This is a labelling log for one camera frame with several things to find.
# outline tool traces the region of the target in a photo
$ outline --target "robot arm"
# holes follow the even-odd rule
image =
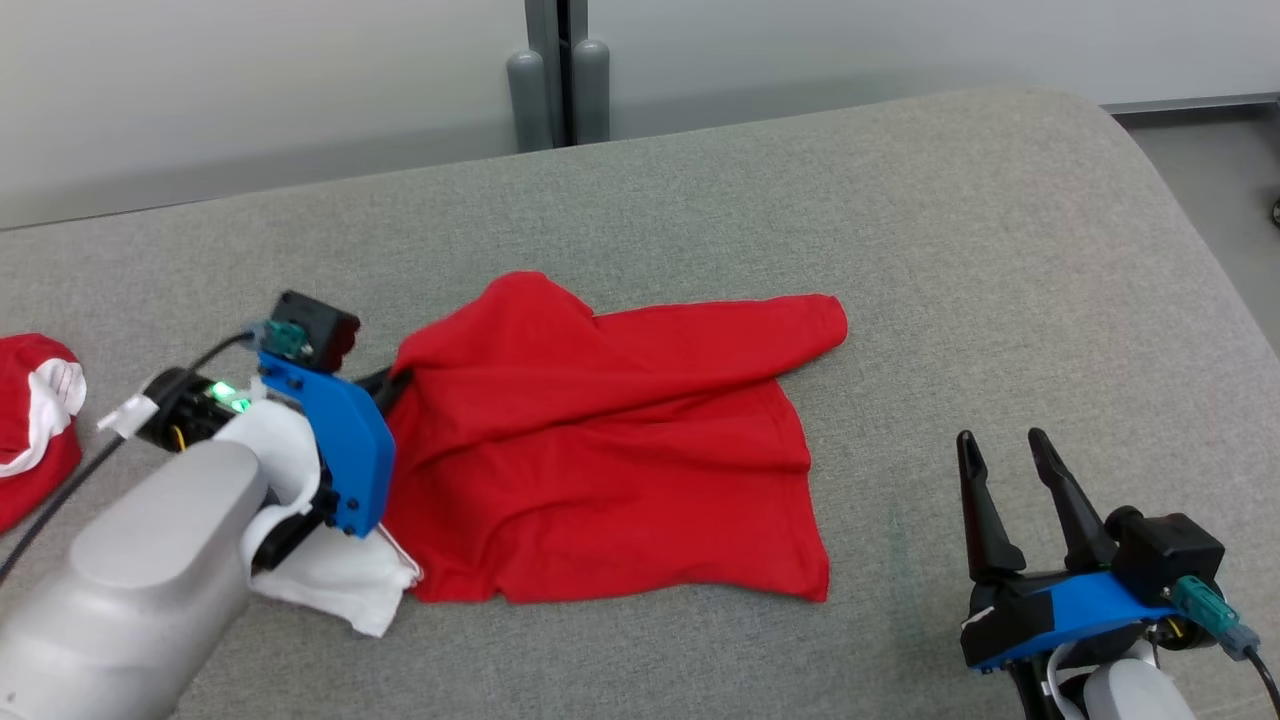
[[[215,437],[247,400],[186,369],[151,383],[138,434],[179,454],[93,519],[0,626],[0,719],[168,717],[243,611],[253,569],[274,569],[311,532],[378,527],[394,456],[381,411],[403,383],[381,378],[375,397],[333,374],[358,327],[297,292],[252,327],[259,373],[301,407],[321,465],[319,488],[288,509],[269,491],[279,462],[248,447],[260,438]]]
[[[257,456],[207,441],[90,523],[0,628],[0,717],[168,717],[248,602]]]

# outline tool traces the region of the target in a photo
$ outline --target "white cloth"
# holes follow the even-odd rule
[[[45,459],[49,439],[61,434],[84,405],[88,386],[79,363],[50,357],[27,375],[27,448],[0,462],[0,478],[29,471]]]
[[[215,437],[257,454],[268,483],[284,503],[260,510],[244,530],[241,548],[247,568],[271,528],[311,510],[320,486],[315,434],[301,414],[259,397]],[[250,587],[270,598],[343,618],[356,632],[383,637],[404,591],[421,574],[381,525],[362,539],[316,528],[275,570],[252,575]]]

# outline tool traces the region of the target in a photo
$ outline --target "gray cushion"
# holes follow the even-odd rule
[[[1020,717],[1010,680],[970,674],[957,642],[963,428],[1033,568],[1064,552],[1025,445],[1041,425],[1103,515],[1187,511],[1221,538],[1224,587],[1280,647],[1280,365],[1138,147],[1069,96],[941,95],[37,227],[0,234],[0,334],[79,352],[88,419],[285,287],[364,318],[352,373],[515,268],[602,311],[845,304],[850,340],[783,379],[813,451],[826,605],[723,587],[410,600],[372,641],[255,601],[182,719]],[[251,368],[237,352],[214,372]],[[127,446],[3,605],[161,460]],[[1202,717],[1267,716],[1248,666],[1165,660]]]

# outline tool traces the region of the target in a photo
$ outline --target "red garment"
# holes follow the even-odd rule
[[[809,450],[774,375],[840,345],[822,295],[593,315],[540,273],[412,334],[383,523],[424,601],[681,583],[827,598]]]
[[[0,533],[76,470],[76,415],[84,372],[63,343],[27,333],[0,338]]]

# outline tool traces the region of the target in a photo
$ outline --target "connector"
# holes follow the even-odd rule
[[[1240,614],[1194,575],[1179,578],[1169,600],[1179,612],[1213,635],[1236,662],[1245,660],[1247,648],[1257,650],[1262,644],[1258,634],[1240,623]]]
[[[241,345],[253,351],[270,352],[287,360],[297,360],[311,354],[307,332],[294,323],[257,320],[244,325],[244,332],[253,337]]]

